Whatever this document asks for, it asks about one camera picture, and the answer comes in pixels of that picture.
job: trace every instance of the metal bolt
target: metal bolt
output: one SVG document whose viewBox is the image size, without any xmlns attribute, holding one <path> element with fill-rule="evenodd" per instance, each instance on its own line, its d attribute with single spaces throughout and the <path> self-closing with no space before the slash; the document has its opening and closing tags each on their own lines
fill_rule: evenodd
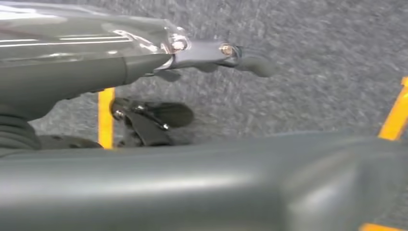
<svg viewBox="0 0 408 231">
<path fill-rule="evenodd" d="M 234 54 L 234 49 L 231 45 L 224 43 L 219 47 L 219 50 L 221 53 L 223 53 L 226 56 L 231 56 Z"/>
<path fill-rule="evenodd" d="M 119 110 L 116 110 L 112 115 L 117 120 L 121 120 L 121 119 L 123 119 L 123 117 L 125 117 L 125 114 L 122 111 L 119 111 Z"/>
</svg>

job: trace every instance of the yellow floor marking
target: yellow floor marking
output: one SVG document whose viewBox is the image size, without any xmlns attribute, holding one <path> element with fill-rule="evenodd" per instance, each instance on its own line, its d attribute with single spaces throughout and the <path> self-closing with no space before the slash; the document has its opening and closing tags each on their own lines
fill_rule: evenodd
<svg viewBox="0 0 408 231">
<path fill-rule="evenodd" d="M 114 144 L 114 119 L 110 104 L 115 98 L 115 89 L 109 88 L 99 92 L 98 101 L 98 142 L 105 149 L 112 149 Z"/>
<path fill-rule="evenodd" d="M 375 224 L 365 224 L 363 227 L 361 227 L 360 231 L 404 231 L 404 230 L 399 230 Z"/>
<path fill-rule="evenodd" d="M 399 94 L 387 120 L 385 121 L 380 138 L 396 141 L 399 140 L 407 128 L 408 123 L 408 77 L 403 78 L 404 88 Z"/>
</svg>

